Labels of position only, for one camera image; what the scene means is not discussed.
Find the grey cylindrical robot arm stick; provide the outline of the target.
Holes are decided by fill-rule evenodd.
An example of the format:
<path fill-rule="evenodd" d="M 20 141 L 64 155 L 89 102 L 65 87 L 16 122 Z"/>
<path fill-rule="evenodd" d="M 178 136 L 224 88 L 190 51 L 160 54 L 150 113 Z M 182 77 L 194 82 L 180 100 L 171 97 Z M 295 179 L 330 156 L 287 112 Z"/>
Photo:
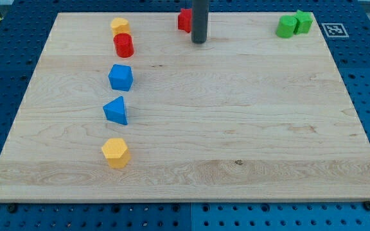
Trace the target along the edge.
<path fill-rule="evenodd" d="M 203 44 L 207 40 L 208 0 L 192 0 L 191 41 Z"/>

